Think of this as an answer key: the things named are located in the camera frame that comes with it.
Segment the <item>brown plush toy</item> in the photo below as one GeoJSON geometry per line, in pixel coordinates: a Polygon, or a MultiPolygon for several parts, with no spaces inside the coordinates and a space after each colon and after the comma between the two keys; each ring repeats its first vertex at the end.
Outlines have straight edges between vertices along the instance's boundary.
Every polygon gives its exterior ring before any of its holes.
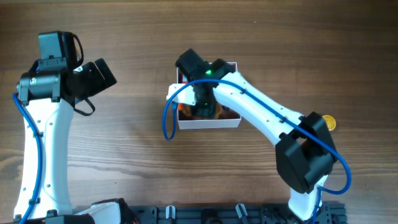
{"type": "Polygon", "coordinates": [[[180,120],[203,120],[203,119],[219,119],[222,112],[222,106],[216,104],[215,115],[213,117],[207,118],[203,116],[192,115],[192,106],[179,103],[177,106],[178,115],[180,120]]]}

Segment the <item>pink white open box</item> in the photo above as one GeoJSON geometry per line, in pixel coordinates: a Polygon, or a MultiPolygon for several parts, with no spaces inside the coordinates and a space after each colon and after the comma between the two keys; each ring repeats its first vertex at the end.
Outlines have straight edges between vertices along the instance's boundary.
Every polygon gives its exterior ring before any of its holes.
{"type": "MultiPolygon", "coordinates": [[[[184,74],[188,81],[194,81],[204,78],[220,79],[229,72],[237,70],[235,62],[225,62],[222,59],[217,59],[213,63],[207,61],[203,62],[177,62],[177,83],[178,73],[184,74]]],[[[213,88],[217,86],[215,83],[198,83],[195,86],[205,86],[213,88]]],[[[222,106],[222,112],[219,119],[203,119],[203,120],[180,120],[177,109],[177,123],[180,129],[214,129],[214,128],[236,128],[241,122],[241,116],[236,112],[222,106]]]]}

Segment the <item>red toy fire truck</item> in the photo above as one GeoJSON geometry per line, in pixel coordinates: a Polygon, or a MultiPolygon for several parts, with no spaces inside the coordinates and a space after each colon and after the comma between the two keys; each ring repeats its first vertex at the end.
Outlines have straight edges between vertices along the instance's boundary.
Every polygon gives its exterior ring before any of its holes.
{"type": "Polygon", "coordinates": [[[178,73],[178,83],[183,83],[183,84],[187,84],[189,81],[187,79],[187,77],[182,74],[181,72],[178,73]]]}

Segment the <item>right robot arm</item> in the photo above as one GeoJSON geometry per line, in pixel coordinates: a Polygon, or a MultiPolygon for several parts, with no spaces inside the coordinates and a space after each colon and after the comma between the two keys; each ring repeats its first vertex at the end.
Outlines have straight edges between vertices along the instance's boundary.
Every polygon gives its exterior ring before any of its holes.
{"type": "Polygon", "coordinates": [[[189,118],[211,121],[226,107],[256,127],[275,147],[277,172],[290,187],[288,206],[301,221],[316,221],[324,183],[339,157],[323,117],[290,110],[252,86],[234,65],[203,60],[193,49],[177,59],[183,80],[167,103],[189,118]]]}

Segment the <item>yellow round token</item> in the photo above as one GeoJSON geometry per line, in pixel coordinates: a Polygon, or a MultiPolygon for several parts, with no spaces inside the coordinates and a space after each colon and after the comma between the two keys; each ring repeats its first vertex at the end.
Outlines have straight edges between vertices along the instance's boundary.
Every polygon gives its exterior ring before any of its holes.
{"type": "Polygon", "coordinates": [[[324,114],[322,118],[324,119],[329,131],[333,131],[336,128],[336,119],[334,117],[328,114],[324,114]]]}

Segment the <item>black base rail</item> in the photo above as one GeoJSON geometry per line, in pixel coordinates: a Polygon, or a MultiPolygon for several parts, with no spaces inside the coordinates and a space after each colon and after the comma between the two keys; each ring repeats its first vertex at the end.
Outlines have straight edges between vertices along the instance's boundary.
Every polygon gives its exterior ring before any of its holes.
{"type": "MultiPolygon", "coordinates": [[[[131,206],[129,207],[138,221],[125,223],[312,223],[312,218],[301,221],[284,203],[267,203],[264,205],[243,204],[245,215],[238,215],[237,205],[215,207],[176,207],[175,218],[166,215],[166,207],[131,206]]],[[[347,224],[345,204],[322,202],[317,211],[315,223],[347,224]]]]}

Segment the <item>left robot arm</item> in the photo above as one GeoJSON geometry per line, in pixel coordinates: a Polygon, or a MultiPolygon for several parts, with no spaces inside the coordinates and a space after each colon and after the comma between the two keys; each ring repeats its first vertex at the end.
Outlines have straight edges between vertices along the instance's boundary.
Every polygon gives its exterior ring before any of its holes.
{"type": "Polygon", "coordinates": [[[113,86],[103,59],[85,62],[77,35],[39,34],[40,58],[17,83],[13,101],[24,118],[22,184],[14,223],[131,223],[121,198],[74,212],[68,191],[68,136],[76,105],[113,86]]]}

